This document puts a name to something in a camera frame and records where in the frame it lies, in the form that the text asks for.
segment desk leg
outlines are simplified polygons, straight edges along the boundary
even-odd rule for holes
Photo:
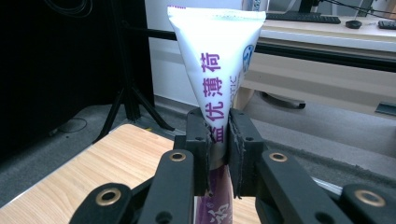
[[[243,110],[253,96],[254,90],[240,87],[233,99],[233,108]]]

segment computer mouse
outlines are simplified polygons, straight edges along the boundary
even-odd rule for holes
[[[361,21],[346,21],[346,27],[349,29],[361,28]]]

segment toothpaste tube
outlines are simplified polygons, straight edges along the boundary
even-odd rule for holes
[[[208,194],[198,199],[196,223],[232,222],[232,187],[224,164],[233,98],[248,71],[265,12],[168,7],[192,89],[214,144]]]

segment tripod leg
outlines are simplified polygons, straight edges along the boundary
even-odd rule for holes
[[[122,89],[119,95],[116,97],[116,100],[114,101],[113,105],[110,108],[110,111],[108,112],[105,125],[103,126],[102,131],[100,132],[99,136],[93,141],[93,143],[96,143],[110,132],[114,119],[116,118],[117,113],[119,112],[123,97],[124,97],[124,89]]]
[[[137,100],[140,102],[140,104],[147,109],[147,111],[150,113],[150,115],[154,118],[155,121],[157,121],[158,125],[160,127],[169,130],[169,131],[174,131],[175,128],[171,127],[169,124],[166,123],[165,120],[158,114],[158,112],[154,109],[154,107],[149,103],[149,101],[145,98],[145,96],[137,89],[132,87],[132,91],[134,93],[134,96],[137,98]]]

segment floor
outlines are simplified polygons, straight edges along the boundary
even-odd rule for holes
[[[102,130],[111,105],[81,110],[65,125],[22,154],[0,164],[0,207],[89,147]],[[313,177],[335,186],[363,183],[396,195],[396,120],[381,119],[306,102],[304,109],[255,92],[243,110],[271,149],[291,153]],[[133,122],[173,139],[185,134],[185,117],[194,106],[156,97],[161,116],[174,132],[158,127],[141,107]],[[123,106],[113,128],[131,123]]]

